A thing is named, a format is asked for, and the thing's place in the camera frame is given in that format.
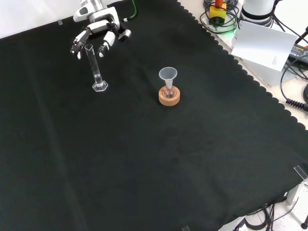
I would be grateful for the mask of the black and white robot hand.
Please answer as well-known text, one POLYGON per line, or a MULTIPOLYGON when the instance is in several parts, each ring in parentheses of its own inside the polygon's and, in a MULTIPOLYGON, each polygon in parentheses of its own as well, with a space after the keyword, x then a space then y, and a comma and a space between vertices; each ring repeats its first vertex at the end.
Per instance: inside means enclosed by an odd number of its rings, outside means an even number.
POLYGON ((115 7, 96 10, 91 2, 84 4, 73 16, 75 22, 88 19, 90 24, 75 37, 70 53, 81 59, 81 51, 88 40, 103 37, 103 43, 98 48, 99 57, 103 58, 113 46, 115 39, 120 42, 131 36, 131 31, 125 29, 119 20, 115 7))

